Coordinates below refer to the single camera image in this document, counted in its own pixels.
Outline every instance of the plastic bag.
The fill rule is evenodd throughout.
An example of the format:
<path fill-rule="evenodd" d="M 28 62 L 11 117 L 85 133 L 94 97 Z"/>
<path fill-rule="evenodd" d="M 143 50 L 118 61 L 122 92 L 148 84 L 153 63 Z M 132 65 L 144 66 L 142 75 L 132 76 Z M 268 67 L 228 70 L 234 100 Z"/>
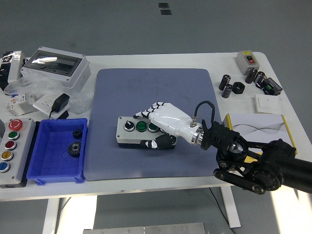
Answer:
<path fill-rule="evenodd" d="M 93 94 L 88 92 L 74 92 L 62 85 L 62 83 L 55 79 L 38 74 L 36 72 L 28 72 L 26 76 L 21 77 L 17 81 L 9 83 L 4 89 L 4 93 L 7 95 L 27 93 L 35 95 L 37 99 L 40 99 L 44 95 L 51 97 L 59 97 L 63 93 L 68 94 L 69 110 L 76 114 L 82 114 L 91 108 L 93 101 Z"/>

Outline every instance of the blue tray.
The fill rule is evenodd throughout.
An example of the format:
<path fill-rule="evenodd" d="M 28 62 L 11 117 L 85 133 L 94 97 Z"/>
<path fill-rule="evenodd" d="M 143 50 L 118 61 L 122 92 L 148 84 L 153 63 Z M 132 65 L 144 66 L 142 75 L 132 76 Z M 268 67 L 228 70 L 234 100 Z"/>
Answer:
<path fill-rule="evenodd" d="M 27 172 L 27 179 L 38 185 L 53 182 L 83 183 L 84 146 L 87 135 L 87 119 L 42 120 Z M 75 139 L 72 132 L 82 131 L 82 139 Z M 72 157 L 68 147 L 81 142 L 80 156 Z"/>

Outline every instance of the floor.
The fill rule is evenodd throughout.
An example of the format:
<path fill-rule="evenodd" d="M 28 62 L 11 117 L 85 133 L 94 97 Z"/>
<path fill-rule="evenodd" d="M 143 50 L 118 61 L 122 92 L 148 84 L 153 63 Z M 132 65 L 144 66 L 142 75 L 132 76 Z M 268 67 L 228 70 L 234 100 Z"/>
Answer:
<path fill-rule="evenodd" d="M 168 0 L 55 0 L 0 3 L 0 54 L 40 46 L 85 55 L 264 53 L 310 141 L 312 2 Z M 219 189 L 213 189 L 221 203 Z M 233 187 L 242 228 L 237 234 L 286 233 L 271 193 Z M 1 202 L 1 233 L 41 233 L 47 200 Z M 232 233 L 209 189 L 108 195 L 97 198 L 94 228 L 204 222 L 212 234 Z"/>

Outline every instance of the gray mat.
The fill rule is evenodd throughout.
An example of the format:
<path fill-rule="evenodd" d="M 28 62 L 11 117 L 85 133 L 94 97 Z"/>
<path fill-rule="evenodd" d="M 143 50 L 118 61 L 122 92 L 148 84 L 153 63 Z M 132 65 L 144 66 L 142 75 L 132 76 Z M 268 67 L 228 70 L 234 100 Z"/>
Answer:
<path fill-rule="evenodd" d="M 104 69 L 96 89 L 85 148 L 87 180 L 147 177 L 212 176 L 216 149 L 204 151 L 179 137 L 173 150 L 123 149 L 116 140 L 119 116 L 133 116 L 157 101 L 170 102 L 193 116 L 204 100 L 215 105 L 215 92 L 204 69 Z M 210 127 L 211 108 L 199 108 L 198 121 Z"/>

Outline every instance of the green button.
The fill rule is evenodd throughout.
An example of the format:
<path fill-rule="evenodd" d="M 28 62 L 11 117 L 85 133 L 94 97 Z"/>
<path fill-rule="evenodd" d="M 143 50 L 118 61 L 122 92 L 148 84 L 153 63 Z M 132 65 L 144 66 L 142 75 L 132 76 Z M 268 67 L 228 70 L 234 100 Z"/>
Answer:
<path fill-rule="evenodd" d="M 17 131 L 13 131 L 9 133 L 9 139 L 10 140 L 16 140 L 18 139 L 20 134 Z"/>
<path fill-rule="evenodd" d="M 148 125 L 148 131 L 150 131 L 151 133 L 154 133 L 158 130 L 158 127 L 156 125 L 154 125 L 153 123 L 150 123 Z"/>
<path fill-rule="evenodd" d="M 143 133 L 146 131 L 146 122 L 140 121 L 136 124 L 136 129 L 138 132 Z"/>

